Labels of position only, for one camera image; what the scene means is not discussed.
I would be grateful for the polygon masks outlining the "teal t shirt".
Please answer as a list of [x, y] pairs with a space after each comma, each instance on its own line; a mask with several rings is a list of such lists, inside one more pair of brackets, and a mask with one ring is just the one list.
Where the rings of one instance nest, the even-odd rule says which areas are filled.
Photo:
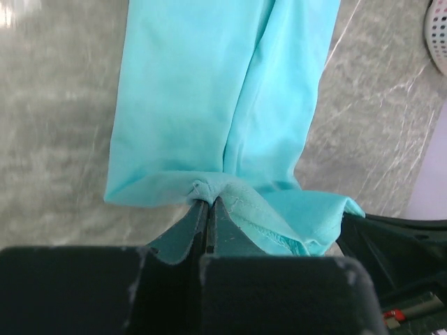
[[304, 149], [338, 1], [131, 1], [106, 202], [221, 199], [272, 255], [323, 255], [343, 195], [304, 191]]

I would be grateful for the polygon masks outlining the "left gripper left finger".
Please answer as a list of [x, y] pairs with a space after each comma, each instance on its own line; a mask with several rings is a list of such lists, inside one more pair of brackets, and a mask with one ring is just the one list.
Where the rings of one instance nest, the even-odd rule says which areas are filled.
[[1, 252], [2, 334], [191, 334], [208, 204], [143, 246], [14, 246]]

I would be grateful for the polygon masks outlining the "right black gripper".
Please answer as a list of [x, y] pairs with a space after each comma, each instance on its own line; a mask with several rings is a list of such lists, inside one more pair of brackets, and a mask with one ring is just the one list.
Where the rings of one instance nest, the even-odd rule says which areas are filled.
[[446, 221], [344, 214], [337, 240], [372, 278], [389, 334], [446, 333]]

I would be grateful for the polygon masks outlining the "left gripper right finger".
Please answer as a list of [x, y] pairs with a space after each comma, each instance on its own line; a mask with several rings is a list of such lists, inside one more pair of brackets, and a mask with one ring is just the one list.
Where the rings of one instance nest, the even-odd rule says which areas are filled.
[[200, 258], [201, 334], [385, 334], [373, 282], [352, 258], [265, 254], [209, 212]]

